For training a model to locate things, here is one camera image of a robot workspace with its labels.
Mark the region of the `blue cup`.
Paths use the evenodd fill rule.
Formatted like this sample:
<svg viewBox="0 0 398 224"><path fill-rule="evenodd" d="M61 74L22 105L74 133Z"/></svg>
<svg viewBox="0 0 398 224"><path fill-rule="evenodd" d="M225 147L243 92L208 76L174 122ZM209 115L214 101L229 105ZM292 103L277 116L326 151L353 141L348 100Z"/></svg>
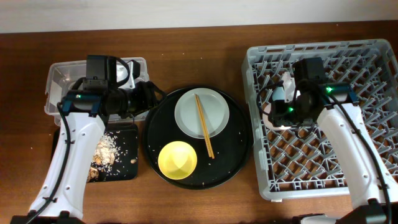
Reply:
<svg viewBox="0 0 398 224"><path fill-rule="evenodd" d="M277 101L277 100L285 100L285 91L284 88L282 86L278 86L277 88L275 88L273 90L272 93L272 100L273 101Z"/></svg>

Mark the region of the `yellow bowl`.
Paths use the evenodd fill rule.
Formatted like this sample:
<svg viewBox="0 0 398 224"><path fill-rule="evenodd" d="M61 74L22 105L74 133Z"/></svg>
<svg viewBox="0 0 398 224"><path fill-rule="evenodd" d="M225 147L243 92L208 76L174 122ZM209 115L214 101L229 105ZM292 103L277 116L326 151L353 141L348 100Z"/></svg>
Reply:
<svg viewBox="0 0 398 224"><path fill-rule="evenodd" d="M190 176L197 166L197 154L186 142L174 141L166 144L159 153L157 163L163 175L172 180Z"/></svg>

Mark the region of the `pink cup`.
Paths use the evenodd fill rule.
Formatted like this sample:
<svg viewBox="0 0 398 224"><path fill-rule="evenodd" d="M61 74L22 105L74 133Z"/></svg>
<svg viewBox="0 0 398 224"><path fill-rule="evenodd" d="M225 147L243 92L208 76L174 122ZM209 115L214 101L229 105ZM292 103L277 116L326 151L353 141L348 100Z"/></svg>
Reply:
<svg viewBox="0 0 398 224"><path fill-rule="evenodd" d="M271 111L271 104L268 104L267 106L265 106L264 111L266 113L269 113ZM266 114L262 115L262 120L263 120L266 128L273 130L273 131L284 131L284 130L288 130L291 128L291 126L279 126L279 127L273 126L273 124L269 121L269 116Z"/></svg>

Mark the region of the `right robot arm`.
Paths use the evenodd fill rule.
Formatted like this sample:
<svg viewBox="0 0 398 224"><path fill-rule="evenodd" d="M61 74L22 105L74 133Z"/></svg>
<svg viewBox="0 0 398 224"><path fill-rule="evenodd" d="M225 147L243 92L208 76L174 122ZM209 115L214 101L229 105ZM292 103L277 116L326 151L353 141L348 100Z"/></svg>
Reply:
<svg viewBox="0 0 398 224"><path fill-rule="evenodd" d="M383 163L351 85L331 83L320 57L293 64L294 111L313 119L330 142L348 184L352 211L335 223L397 223L397 182Z"/></svg>

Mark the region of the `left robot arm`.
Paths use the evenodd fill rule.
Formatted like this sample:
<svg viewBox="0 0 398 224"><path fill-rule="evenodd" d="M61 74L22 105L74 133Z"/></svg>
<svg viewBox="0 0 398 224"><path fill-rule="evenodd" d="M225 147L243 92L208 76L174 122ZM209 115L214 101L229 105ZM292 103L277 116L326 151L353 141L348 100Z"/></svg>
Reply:
<svg viewBox="0 0 398 224"><path fill-rule="evenodd" d="M165 95L150 81L124 87L140 74L136 60L87 56L86 75L57 103L60 134L44 184L28 214L14 215L11 223L82 223L86 179L109 117L134 118Z"/></svg>

